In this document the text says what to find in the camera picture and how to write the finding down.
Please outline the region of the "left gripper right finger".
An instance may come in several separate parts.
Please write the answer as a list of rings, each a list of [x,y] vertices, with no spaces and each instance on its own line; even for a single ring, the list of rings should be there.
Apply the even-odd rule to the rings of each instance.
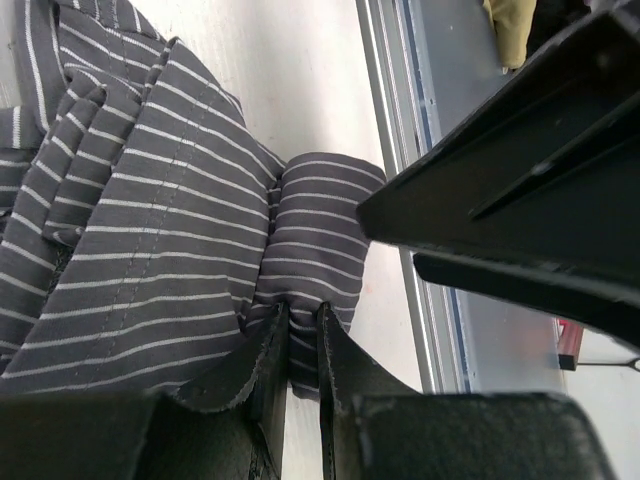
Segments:
[[[421,394],[350,338],[329,304],[317,327],[325,478],[614,478],[589,419],[568,397]]]

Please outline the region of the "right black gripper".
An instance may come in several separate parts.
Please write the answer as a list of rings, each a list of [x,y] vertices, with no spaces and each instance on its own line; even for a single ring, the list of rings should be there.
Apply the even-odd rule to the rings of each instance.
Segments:
[[[547,42],[422,159],[422,279],[639,343],[639,5]],[[374,199],[357,209],[382,218]]]

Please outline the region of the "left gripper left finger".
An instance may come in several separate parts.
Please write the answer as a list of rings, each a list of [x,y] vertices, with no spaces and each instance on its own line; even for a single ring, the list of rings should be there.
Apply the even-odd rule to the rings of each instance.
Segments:
[[[4,479],[278,479],[289,309],[173,394],[1,399]]]

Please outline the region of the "grey striped underwear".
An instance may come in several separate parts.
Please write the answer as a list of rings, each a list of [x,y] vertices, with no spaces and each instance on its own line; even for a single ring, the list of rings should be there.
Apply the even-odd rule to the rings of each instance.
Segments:
[[[349,327],[385,175],[280,160],[179,39],[126,1],[20,1],[24,102],[1,113],[1,390],[174,390],[289,309],[288,379],[319,395],[316,316]]]

